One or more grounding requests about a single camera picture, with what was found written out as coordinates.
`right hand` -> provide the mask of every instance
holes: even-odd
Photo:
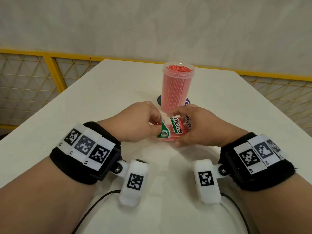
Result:
[[[234,126],[194,104],[180,106],[168,115],[188,116],[191,119],[192,129],[190,132],[175,141],[178,147],[189,144],[223,147],[248,134],[248,131]]]

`white table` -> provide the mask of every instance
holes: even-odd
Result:
[[[0,142],[0,187],[48,156],[76,122],[111,117],[138,101],[158,106],[161,87],[162,65],[102,61]],[[288,153],[298,173],[312,182],[312,138],[235,72],[197,68],[188,98],[230,123],[271,137]],[[123,143],[122,149],[126,160],[137,157],[150,163],[140,205],[121,207],[114,194],[89,214],[78,233],[246,233],[238,211],[226,198],[222,198],[224,207],[203,205],[197,198],[191,161],[210,158],[216,163],[219,148],[176,149],[148,139]],[[109,174],[98,182],[93,202],[100,194],[121,188],[122,182]],[[238,202],[253,228],[231,179],[218,183]]]

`white wall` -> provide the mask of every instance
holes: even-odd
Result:
[[[312,0],[0,0],[0,48],[312,75]]]

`black cable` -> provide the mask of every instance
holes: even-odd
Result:
[[[248,226],[248,223],[247,223],[247,221],[246,221],[246,219],[245,219],[245,217],[244,217],[244,214],[242,213],[242,211],[241,211],[241,209],[238,207],[238,205],[235,203],[235,201],[234,201],[231,197],[229,197],[227,194],[224,194],[224,193],[220,193],[220,194],[221,194],[221,196],[224,196],[224,197],[226,197],[226,198],[228,198],[229,200],[232,201],[232,203],[235,205],[235,207],[237,208],[237,210],[238,210],[239,213],[241,214],[241,217],[242,217],[243,220],[244,220],[244,223],[245,223],[245,225],[246,225],[246,229],[247,229],[248,234],[251,234],[250,229],[249,229],[249,226]]]
[[[78,225],[76,226],[75,230],[72,232],[72,234],[75,234],[76,231],[78,230],[79,226],[82,224],[83,220],[86,218],[86,216],[90,213],[90,211],[101,201],[103,200],[106,196],[112,194],[112,193],[120,193],[120,190],[114,190],[114,191],[110,191],[108,193],[106,193],[105,195],[103,195],[101,198],[99,198],[94,205],[92,205],[92,207],[88,210],[88,212],[85,213],[85,215],[82,217],[82,219],[80,220],[80,222],[78,223]]]

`forearm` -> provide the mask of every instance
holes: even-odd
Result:
[[[311,233],[312,185],[298,174],[272,188],[242,197],[263,234]]]
[[[0,233],[71,233],[94,191],[47,157],[0,189]]]

